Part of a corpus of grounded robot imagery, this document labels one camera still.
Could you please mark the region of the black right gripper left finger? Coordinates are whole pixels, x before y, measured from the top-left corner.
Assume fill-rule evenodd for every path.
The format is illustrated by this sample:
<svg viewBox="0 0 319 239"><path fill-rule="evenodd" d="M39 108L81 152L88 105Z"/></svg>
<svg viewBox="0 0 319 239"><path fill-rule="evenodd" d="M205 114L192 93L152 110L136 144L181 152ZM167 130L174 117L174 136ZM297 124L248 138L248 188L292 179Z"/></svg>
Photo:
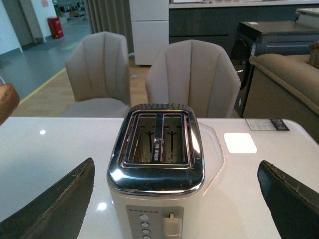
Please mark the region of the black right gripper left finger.
<svg viewBox="0 0 319 239"><path fill-rule="evenodd" d="M0 224L2 239L75 239L94 187L95 164L87 158Z"/></svg>

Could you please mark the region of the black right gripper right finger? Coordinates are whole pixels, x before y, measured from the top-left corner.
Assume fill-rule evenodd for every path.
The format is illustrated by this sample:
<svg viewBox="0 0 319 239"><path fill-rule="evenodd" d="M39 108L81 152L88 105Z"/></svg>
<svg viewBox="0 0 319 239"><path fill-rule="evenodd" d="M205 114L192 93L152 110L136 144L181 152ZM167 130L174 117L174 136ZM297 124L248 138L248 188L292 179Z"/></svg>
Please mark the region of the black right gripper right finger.
<svg viewBox="0 0 319 239"><path fill-rule="evenodd" d="M319 194L270 162L257 171L261 193L283 239L319 237Z"/></svg>

